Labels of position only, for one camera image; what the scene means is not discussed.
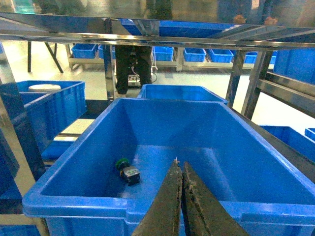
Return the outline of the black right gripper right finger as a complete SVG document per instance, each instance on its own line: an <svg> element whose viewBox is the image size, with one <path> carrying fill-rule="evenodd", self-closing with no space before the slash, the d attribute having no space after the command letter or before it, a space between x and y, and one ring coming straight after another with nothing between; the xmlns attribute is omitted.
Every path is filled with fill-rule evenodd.
<svg viewBox="0 0 315 236"><path fill-rule="evenodd" d="M188 236L247 236L190 163L184 163L182 213Z"/></svg>

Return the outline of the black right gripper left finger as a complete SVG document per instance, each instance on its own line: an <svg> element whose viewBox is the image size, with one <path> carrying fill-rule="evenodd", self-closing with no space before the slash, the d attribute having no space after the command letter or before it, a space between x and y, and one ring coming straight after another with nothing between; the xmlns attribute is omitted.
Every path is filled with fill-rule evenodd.
<svg viewBox="0 0 315 236"><path fill-rule="evenodd" d="M178 236L180 232L183 174L173 161L146 215L133 236Z"/></svg>

